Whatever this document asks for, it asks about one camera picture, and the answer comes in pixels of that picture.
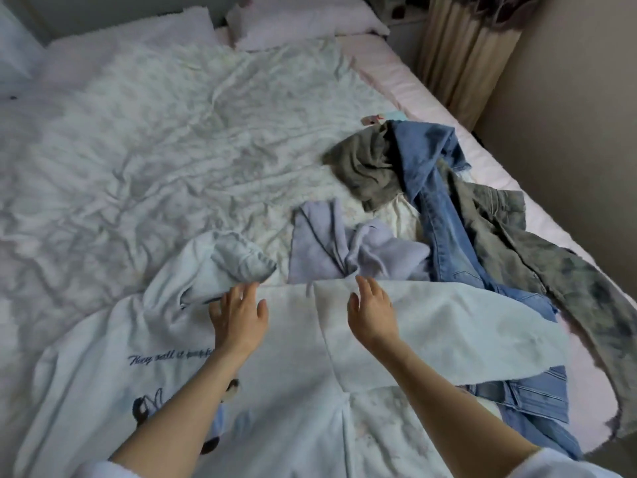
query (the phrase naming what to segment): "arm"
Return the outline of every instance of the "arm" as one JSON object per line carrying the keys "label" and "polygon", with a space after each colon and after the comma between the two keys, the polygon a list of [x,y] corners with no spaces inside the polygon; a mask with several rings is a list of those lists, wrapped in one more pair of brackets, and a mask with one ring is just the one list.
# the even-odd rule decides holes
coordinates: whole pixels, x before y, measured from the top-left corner
{"label": "arm", "polygon": [[222,298],[224,343],[170,401],[137,429],[110,461],[141,478],[187,478],[230,380],[267,331],[267,304],[256,305],[258,283]]}
{"label": "arm", "polygon": [[505,478],[538,451],[400,339],[391,301],[375,280],[356,281],[361,298],[348,302],[354,336],[394,376],[455,478]]}

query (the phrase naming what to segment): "person's left hand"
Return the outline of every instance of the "person's left hand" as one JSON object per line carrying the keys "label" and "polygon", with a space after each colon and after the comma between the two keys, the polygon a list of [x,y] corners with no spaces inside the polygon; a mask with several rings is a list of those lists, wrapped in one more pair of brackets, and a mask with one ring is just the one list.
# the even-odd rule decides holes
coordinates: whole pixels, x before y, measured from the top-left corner
{"label": "person's left hand", "polygon": [[221,297],[221,313],[215,303],[209,306],[215,327],[216,348],[240,354],[247,359],[263,341],[268,327],[267,303],[256,303],[258,283],[237,285]]}

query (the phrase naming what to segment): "person's left arm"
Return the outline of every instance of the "person's left arm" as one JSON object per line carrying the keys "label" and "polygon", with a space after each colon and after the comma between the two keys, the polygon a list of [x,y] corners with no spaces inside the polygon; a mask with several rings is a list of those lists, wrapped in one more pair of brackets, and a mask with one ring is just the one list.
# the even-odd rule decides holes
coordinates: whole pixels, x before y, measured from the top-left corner
{"label": "person's left arm", "polygon": [[156,414],[140,426],[110,461],[141,478],[188,478],[219,403],[237,370],[267,331],[265,300],[256,304],[258,283],[235,287],[222,298],[225,342]]}

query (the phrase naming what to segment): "sweatshirt sleeve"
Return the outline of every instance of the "sweatshirt sleeve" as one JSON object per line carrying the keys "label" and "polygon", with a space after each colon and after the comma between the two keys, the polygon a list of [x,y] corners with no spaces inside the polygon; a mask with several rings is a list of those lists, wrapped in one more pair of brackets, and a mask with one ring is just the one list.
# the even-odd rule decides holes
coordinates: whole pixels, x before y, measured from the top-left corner
{"label": "sweatshirt sleeve", "polygon": [[110,461],[88,461],[75,470],[72,478],[139,478],[139,475]]}
{"label": "sweatshirt sleeve", "polygon": [[621,478],[585,461],[573,461],[553,449],[542,449],[514,469],[508,478]]}

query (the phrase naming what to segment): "curtain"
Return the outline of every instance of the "curtain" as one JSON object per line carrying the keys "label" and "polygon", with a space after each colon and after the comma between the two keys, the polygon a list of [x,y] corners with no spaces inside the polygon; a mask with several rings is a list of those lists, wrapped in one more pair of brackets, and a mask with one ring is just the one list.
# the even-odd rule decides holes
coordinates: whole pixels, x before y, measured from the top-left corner
{"label": "curtain", "polygon": [[475,126],[539,0],[431,0],[417,74]]}
{"label": "curtain", "polygon": [[0,84],[33,77],[44,57],[44,47],[0,2]]}

